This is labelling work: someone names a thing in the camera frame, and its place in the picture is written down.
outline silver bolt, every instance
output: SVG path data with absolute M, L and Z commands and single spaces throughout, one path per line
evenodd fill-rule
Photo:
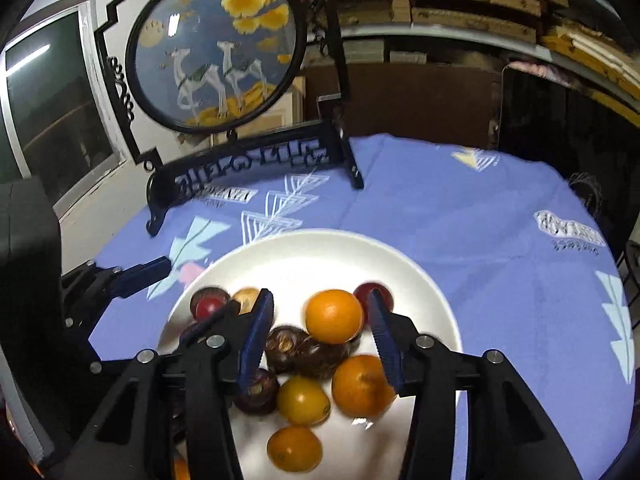
M 211 348 L 220 348 L 225 343 L 225 338 L 221 335 L 212 335 L 207 339 L 207 346 Z
M 415 338 L 415 343 L 420 347 L 420 348 L 432 348 L 433 345 L 435 345 L 435 341 L 433 340 L 433 337 L 430 337 L 428 335 L 419 335 L 417 338 Z
M 142 364 L 146 364 L 153 361 L 154 357 L 156 357 L 156 353 L 153 350 L 143 350 L 136 356 L 136 359 Z
M 486 358 L 489 359 L 490 363 L 494 365 L 499 365 L 502 361 L 504 361 L 504 355 L 499 350 L 489 350 L 486 353 Z

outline round table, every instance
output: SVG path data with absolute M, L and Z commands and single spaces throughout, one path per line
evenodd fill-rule
M 585 480 L 626 442 L 634 347 L 622 282 L 594 220 L 549 166 L 387 135 L 352 139 L 365 189 L 344 170 L 259 168 L 169 211 L 159 234 L 133 218 L 97 257 L 130 267 L 167 255 L 172 273 L 116 299 L 90 341 L 104 360 L 155 348 L 175 301 L 203 268 L 252 240 L 335 228 L 387 243 L 436 281 L 463 349 L 503 351 L 564 438 Z M 466 402 L 452 478 L 463 479 Z

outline tablecloth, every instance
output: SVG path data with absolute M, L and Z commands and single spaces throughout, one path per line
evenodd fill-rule
M 503 351 L 564 438 L 585 480 L 623 447 L 634 348 L 622 282 L 596 222 L 551 167 L 509 155 L 384 134 L 351 139 L 366 188 L 341 168 L 258 168 L 171 209 L 155 238 L 148 210 L 97 257 L 129 267 L 161 255 L 171 275 L 114 300 L 91 336 L 102 359 L 154 348 L 184 287 L 228 251 L 299 228 L 376 238 L 415 260 L 456 316 L 466 353 Z M 464 478 L 459 402 L 455 479 Z

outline window frame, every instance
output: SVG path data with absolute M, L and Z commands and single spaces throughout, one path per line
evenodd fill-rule
M 16 29 L 14 29 L 13 37 L 7 42 L 0 53 L 0 108 L 2 110 L 2 116 L 4 117 L 4 126 L 20 173 L 23 178 L 28 178 L 31 176 L 31 170 L 22 152 L 20 140 L 18 140 L 9 102 L 6 78 L 6 51 L 41 28 L 74 13 L 78 14 L 80 43 L 89 86 L 94 98 L 95 107 L 98 110 L 100 122 L 109 139 L 113 153 L 96 168 L 93 168 L 82 177 L 81 180 L 76 182 L 76 184 L 54 204 L 53 209 L 59 218 L 71 209 L 73 204 L 81 199 L 93 186 L 128 158 L 126 144 L 120 133 L 113 108 L 111 107 L 99 64 L 98 49 L 95 44 L 94 35 L 95 30 L 98 28 L 95 0 L 59 0 L 32 14 L 18 24 Z

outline deer figure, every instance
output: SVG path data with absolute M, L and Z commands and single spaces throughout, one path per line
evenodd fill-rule
M 182 69 L 182 60 L 191 53 L 190 48 L 176 48 L 172 52 L 166 52 L 174 58 L 174 79 L 178 87 L 178 106 L 181 110 L 191 110 L 194 118 L 197 118 L 197 108 L 202 101 L 194 101 L 193 94 L 209 84 L 218 92 L 218 117 L 222 118 L 228 113 L 226 105 L 226 88 L 218 75 L 218 66 L 206 63 L 199 67 L 193 74 L 186 75 Z
M 236 95 L 238 101 L 238 108 L 244 107 L 244 99 L 242 98 L 242 91 L 238 85 L 242 79 L 247 75 L 252 75 L 256 79 L 262 82 L 262 98 L 267 98 L 267 78 L 262 73 L 262 62 L 259 59 L 254 59 L 251 63 L 245 62 L 242 66 L 234 66 L 231 60 L 231 50 L 240 46 L 238 43 L 231 41 L 219 41 L 218 48 L 222 50 L 222 73 L 223 77 L 229 81 L 231 88 Z

